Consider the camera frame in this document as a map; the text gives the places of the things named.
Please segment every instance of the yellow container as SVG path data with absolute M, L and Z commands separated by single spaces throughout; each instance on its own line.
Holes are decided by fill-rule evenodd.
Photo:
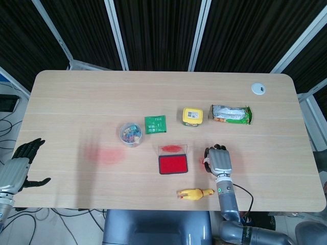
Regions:
M 184 108 L 183 124 L 186 126 L 196 127 L 202 123 L 203 111 L 196 108 Z

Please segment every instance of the yellow rubber chicken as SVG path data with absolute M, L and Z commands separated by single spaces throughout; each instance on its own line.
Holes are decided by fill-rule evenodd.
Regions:
M 212 189 L 201 190 L 201 189 L 187 189 L 187 190 L 180 190 L 177 192 L 177 196 L 180 199 L 187 199 L 197 201 L 203 198 L 206 195 L 212 195 L 215 191 Z

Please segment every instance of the wrapped snack bar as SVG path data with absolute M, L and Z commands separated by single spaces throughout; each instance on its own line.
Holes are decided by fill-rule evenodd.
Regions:
M 223 123 L 250 124 L 252 120 L 250 107 L 232 108 L 213 105 L 212 112 L 214 120 Z

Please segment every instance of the gray robot arm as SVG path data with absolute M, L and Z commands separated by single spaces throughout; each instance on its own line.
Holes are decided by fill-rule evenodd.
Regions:
M 294 245 L 286 234 L 267 229 L 242 226 L 239 209 L 231 180 L 229 152 L 223 145 L 207 148 L 204 154 L 207 172 L 214 174 L 217 183 L 218 199 L 222 216 L 226 219 L 219 227 L 221 239 L 243 245 Z
M 28 181 L 27 173 L 37 150 L 44 144 L 44 140 L 36 139 L 17 148 L 12 159 L 0 166 L 0 233 L 4 223 L 14 206 L 14 195 L 23 188 L 45 185 L 50 181 Z

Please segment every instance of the black curtain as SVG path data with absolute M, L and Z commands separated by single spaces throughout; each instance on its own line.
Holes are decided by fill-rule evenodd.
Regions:
M 66 55 L 31 1 L 1 1 L 0 16 L 0 66 L 27 90 L 40 71 L 67 68 Z
M 326 0 L 213 0 L 195 71 L 271 72 Z
M 321 90 L 313 94 L 313 96 L 316 99 L 322 114 L 327 120 L 327 86 L 323 87 Z
M 122 70 L 103 0 L 41 0 L 75 60 Z
M 327 78 L 327 25 L 285 68 L 295 84 L 297 93 L 308 92 Z
M 187 71 L 201 0 L 116 0 L 130 70 Z

